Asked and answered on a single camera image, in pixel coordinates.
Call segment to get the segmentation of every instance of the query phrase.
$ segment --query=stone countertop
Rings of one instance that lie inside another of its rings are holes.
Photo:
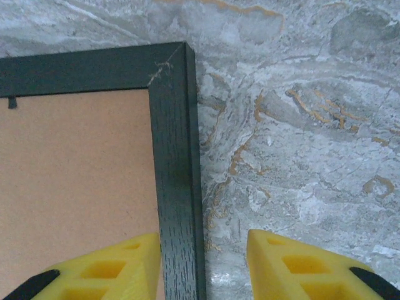
[[[209,298],[251,298],[250,228],[400,288],[399,20],[391,0],[2,0],[0,56],[186,40]]]

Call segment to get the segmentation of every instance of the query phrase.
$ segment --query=brown cardboard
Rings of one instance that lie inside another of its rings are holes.
[[[159,232],[147,90],[17,105],[0,99],[0,298],[52,264]]]

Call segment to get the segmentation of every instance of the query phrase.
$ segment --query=marble surface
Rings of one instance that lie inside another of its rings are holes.
[[[2,0],[0,56],[186,40],[209,298],[251,299],[250,228],[400,288],[399,20],[395,0]]]

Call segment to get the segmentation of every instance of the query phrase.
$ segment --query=gray marble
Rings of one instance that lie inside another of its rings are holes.
[[[261,228],[400,288],[400,1],[2,0],[0,55],[187,40],[208,294],[251,299]]]

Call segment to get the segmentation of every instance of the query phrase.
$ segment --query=picture frame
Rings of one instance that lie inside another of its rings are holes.
[[[0,98],[147,89],[166,299],[205,299],[194,51],[186,42],[0,59]]]

